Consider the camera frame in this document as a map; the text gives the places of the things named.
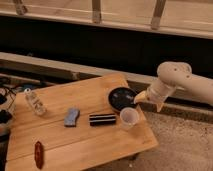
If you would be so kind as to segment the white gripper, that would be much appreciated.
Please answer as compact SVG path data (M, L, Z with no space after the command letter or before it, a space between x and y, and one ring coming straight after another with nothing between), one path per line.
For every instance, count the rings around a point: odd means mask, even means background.
M142 91L134 97L134 103L137 104L147 98L156 103L157 112L160 112L164 106L165 100L171 96L176 88L163 83L160 79L155 80L147 88L146 92Z

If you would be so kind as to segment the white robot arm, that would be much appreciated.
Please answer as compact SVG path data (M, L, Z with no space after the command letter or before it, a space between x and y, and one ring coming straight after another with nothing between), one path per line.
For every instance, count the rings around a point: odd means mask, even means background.
M146 90L135 96L134 103L151 101L160 112L165 100L181 87L213 106L213 79L193 74L188 63L163 62L157 68L157 75L158 78Z

